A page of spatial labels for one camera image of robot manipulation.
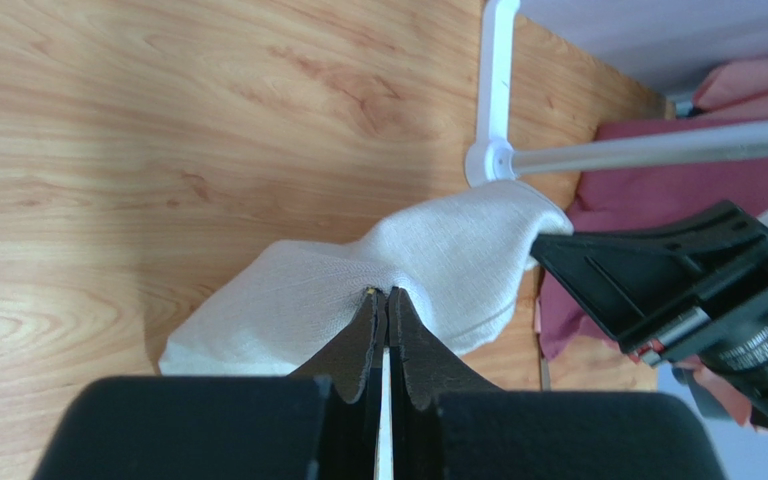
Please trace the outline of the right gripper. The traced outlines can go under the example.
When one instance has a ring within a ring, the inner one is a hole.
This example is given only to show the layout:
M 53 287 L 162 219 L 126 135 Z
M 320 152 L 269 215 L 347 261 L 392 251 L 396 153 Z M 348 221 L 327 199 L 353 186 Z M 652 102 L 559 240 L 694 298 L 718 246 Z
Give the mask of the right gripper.
M 624 353 L 690 357 L 768 418 L 768 227 L 723 201 L 658 228 L 541 234 L 531 255 Z

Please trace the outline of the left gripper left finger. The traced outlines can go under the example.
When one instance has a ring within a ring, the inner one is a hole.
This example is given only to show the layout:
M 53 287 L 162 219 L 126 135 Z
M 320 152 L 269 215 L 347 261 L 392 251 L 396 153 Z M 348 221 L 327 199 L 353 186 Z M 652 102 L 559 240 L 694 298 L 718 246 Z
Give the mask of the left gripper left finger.
M 120 376 L 66 409 L 38 479 L 372 479 L 383 292 L 286 376 Z

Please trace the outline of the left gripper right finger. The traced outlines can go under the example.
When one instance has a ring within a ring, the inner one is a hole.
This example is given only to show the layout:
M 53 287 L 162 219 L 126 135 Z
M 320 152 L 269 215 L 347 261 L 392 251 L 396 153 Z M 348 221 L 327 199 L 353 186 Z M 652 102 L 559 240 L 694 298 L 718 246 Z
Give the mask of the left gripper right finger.
M 720 479 L 700 421 L 647 392 L 505 391 L 388 298 L 397 479 Z

